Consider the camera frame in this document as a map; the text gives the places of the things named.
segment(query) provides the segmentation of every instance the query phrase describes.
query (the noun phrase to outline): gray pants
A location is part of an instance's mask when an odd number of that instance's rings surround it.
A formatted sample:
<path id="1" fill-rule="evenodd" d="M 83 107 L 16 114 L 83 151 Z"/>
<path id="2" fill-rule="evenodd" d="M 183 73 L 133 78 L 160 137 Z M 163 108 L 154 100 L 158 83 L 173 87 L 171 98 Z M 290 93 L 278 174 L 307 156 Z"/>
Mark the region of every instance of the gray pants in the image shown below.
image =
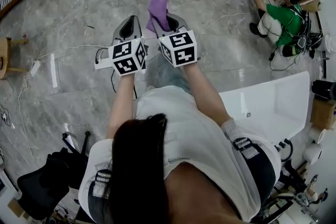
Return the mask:
<path id="1" fill-rule="evenodd" d="M 148 66 L 148 69 L 155 72 L 153 85 L 156 88 L 177 86 L 185 92 L 192 94 L 181 68 L 174 68 L 162 54 L 159 54 L 155 58 L 153 59 L 153 63 Z"/>

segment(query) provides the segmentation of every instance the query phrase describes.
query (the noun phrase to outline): gray sleeve cuff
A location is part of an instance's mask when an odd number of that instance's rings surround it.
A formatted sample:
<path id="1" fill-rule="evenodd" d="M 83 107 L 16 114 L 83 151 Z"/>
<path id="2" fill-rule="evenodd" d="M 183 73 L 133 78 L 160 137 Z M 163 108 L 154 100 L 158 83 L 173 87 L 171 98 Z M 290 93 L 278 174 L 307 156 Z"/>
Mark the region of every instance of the gray sleeve cuff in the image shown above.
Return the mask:
<path id="1" fill-rule="evenodd" d="M 222 129 L 226 138 L 229 139 L 231 142 L 233 142 L 237 138 L 243 137 L 234 119 L 230 119 L 224 122 L 220 128 Z"/>

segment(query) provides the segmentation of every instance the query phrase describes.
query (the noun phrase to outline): white t-shirt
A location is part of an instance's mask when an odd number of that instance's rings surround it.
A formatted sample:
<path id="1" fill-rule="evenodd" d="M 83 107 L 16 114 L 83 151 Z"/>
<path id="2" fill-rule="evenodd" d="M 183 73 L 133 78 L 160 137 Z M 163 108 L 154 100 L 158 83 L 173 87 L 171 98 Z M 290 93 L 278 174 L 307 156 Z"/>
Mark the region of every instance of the white t-shirt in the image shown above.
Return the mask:
<path id="1" fill-rule="evenodd" d="M 135 104 L 135 118 L 164 113 L 168 124 L 164 139 L 164 178 L 181 162 L 188 162 L 210 178 L 234 203 L 243 221 L 260 210 L 260 197 L 241 153 L 233 150 L 221 128 L 201 113 L 192 95 L 168 86 L 145 93 Z M 281 161 L 274 146 L 250 121 L 236 121 L 242 137 L 257 143 L 270 159 L 276 181 Z M 97 142 L 90 151 L 88 166 L 79 189 L 79 202 L 89 215 L 88 191 L 97 171 L 111 163 L 112 139 Z"/>

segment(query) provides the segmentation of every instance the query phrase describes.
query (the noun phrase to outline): woman's left arm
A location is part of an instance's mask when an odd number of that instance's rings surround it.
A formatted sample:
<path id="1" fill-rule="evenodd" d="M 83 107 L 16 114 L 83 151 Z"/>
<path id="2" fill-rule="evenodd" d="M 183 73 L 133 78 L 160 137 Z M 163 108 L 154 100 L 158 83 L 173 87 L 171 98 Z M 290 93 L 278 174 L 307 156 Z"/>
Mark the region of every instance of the woman's left arm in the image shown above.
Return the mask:
<path id="1" fill-rule="evenodd" d="M 114 138 L 118 128 L 133 119 L 134 74 L 120 78 L 117 95 L 111 108 L 106 139 Z"/>

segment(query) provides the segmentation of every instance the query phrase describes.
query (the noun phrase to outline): purple towel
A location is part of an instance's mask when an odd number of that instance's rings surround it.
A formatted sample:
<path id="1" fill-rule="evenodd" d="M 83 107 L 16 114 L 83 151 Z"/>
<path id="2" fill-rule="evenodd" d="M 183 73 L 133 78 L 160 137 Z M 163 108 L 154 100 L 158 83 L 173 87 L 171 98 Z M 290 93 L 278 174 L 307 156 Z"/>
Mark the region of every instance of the purple towel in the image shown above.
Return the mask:
<path id="1" fill-rule="evenodd" d="M 147 23 L 147 29 L 155 32 L 152 23 L 152 18 L 155 17 L 160 22 L 165 31 L 169 31 L 169 24 L 167 21 L 167 4 L 168 0 L 150 0 L 148 3 L 149 21 Z"/>

